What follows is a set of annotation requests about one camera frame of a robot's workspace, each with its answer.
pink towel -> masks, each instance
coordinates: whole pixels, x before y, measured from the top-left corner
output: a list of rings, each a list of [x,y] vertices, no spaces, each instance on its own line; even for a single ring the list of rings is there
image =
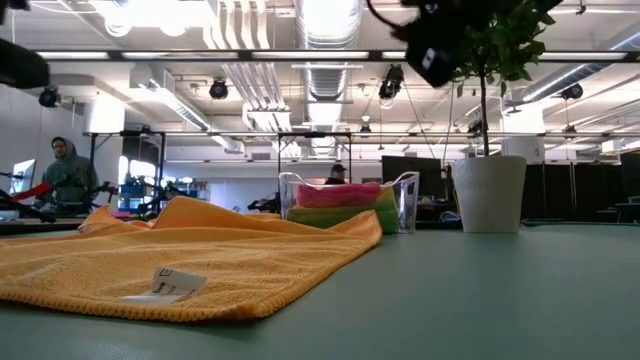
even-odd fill
[[[380,185],[298,186],[298,205],[306,208],[364,206],[376,202]]]

man with cap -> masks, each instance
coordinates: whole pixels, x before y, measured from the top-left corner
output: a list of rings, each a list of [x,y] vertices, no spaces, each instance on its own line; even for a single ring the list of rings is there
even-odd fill
[[[325,181],[325,185],[343,185],[346,184],[347,182],[344,180],[344,172],[347,171],[347,169],[342,166],[341,164],[335,164],[333,165],[333,167],[331,167],[331,175],[329,176],[329,178],[327,179],[327,181]]]

orange towel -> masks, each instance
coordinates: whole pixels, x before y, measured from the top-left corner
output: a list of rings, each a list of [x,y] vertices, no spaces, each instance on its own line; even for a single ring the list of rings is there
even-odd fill
[[[128,319],[243,320],[271,315],[375,246],[375,212],[321,230],[175,198],[153,224],[103,208],[67,237],[0,241],[0,300]],[[207,277],[170,305],[122,298],[149,290],[159,267]]]

towel label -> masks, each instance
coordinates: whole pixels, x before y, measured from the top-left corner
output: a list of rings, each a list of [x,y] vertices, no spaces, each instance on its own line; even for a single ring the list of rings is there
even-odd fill
[[[161,267],[153,274],[151,289],[142,295],[125,296],[130,304],[169,305],[186,299],[202,290],[207,278]]]

folded towel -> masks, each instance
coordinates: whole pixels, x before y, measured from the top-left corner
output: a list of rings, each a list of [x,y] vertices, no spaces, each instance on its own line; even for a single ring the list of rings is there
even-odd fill
[[[331,187],[298,186],[298,205],[306,208],[333,208],[371,205],[380,195],[378,184]]]
[[[155,223],[115,221],[106,208],[67,237],[0,240],[0,300],[81,314],[174,322],[266,317],[375,246],[373,211],[327,230],[173,199]],[[170,305],[123,301],[160,267],[206,276]]]
[[[287,211],[287,220],[328,229],[369,210],[376,212],[383,233],[394,234],[398,231],[398,207],[391,186],[385,187],[372,205],[317,209],[296,206]]]

